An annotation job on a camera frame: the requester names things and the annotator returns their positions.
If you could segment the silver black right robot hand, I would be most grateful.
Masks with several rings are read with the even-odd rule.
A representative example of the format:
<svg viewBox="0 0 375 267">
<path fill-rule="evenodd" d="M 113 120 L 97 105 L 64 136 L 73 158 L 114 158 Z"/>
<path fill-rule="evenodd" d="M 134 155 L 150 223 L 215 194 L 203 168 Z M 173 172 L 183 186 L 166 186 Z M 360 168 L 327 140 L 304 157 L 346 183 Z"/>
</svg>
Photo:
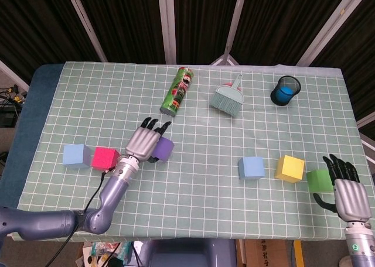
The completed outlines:
<svg viewBox="0 0 375 267">
<path fill-rule="evenodd" d="M 313 194 L 316 203 L 323 209 L 336 213 L 344 222 L 365 223 L 372 218 L 369 198 L 364 185 L 359 180 L 356 168 L 350 163 L 330 154 L 324 156 L 335 202 L 323 201 L 317 193 Z"/>
</svg>

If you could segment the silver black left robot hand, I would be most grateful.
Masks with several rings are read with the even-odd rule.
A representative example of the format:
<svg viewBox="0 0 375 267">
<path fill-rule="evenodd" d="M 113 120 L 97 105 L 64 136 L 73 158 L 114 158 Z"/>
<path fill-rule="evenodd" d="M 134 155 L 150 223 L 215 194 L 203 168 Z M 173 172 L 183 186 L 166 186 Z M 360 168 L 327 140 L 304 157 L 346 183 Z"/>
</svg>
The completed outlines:
<svg viewBox="0 0 375 267">
<path fill-rule="evenodd" d="M 155 163 L 167 161 L 174 144 L 163 138 L 163 134 L 172 123 L 167 121 L 162 126 L 154 128 L 158 119 L 147 117 L 133 133 L 125 147 L 125 154 L 136 158 L 139 162 Z"/>
</svg>

